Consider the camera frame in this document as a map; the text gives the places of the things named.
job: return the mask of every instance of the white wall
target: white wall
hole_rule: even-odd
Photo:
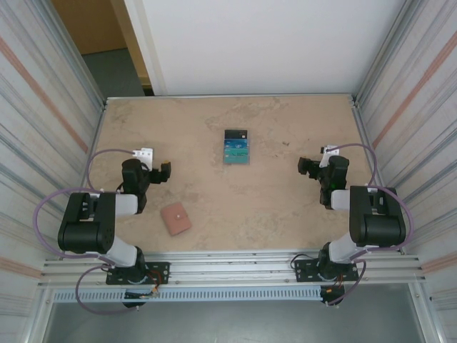
[[[355,92],[404,0],[126,0],[156,95]]]

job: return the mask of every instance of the black mounting plate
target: black mounting plate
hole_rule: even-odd
[[[161,275],[161,283],[160,284],[168,284],[169,283],[169,275],[170,275],[170,262],[146,262],[146,270],[155,270],[158,271]],[[106,274],[106,284],[125,284],[125,285],[132,285],[132,284],[155,284],[150,277],[144,277],[142,282],[133,283],[129,280],[122,279],[122,277],[118,273],[118,269],[110,269],[109,272]],[[156,282],[157,274],[151,273]]]
[[[300,259],[295,261],[295,277],[297,282],[322,282],[322,281],[336,281],[338,275],[335,275],[334,279],[323,280],[318,274],[319,269],[317,267],[318,259]],[[338,264],[341,266],[341,274],[343,275],[343,281],[357,281],[358,271],[354,271],[354,264]]]

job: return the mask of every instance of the small pink block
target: small pink block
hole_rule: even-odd
[[[180,234],[182,231],[192,227],[192,223],[181,202],[164,207],[160,214],[171,236]]]

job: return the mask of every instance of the table surface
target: table surface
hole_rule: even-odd
[[[248,129],[249,165],[223,164],[224,130]],[[151,185],[140,215],[116,233],[145,252],[319,248],[348,231],[348,212],[319,204],[319,183],[300,175],[300,156],[320,159],[327,144],[360,142],[348,97],[258,96],[110,99],[97,150],[154,149],[171,178]],[[370,171],[362,148],[346,148],[348,187]],[[98,156],[96,188],[121,183],[120,153]],[[182,202],[192,228],[170,236],[160,209]]]

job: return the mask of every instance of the white bracket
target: white bracket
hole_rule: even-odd
[[[151,148],[141,148],[141,150],[134,150],[134,156],[148,166],[152,170],[152,158],[154,151]]]
[[[340,154],[340,149],[327,151],[328,149],[332,149],[332,148],[336,148],[336,147],[337,147],[337,145],[328,145],[323,148],[323,156],[322,156],[321,163],[319,164],[320,168],[324,168],[324,167],[328,166],[328,159],[330,159],[330,156]]]

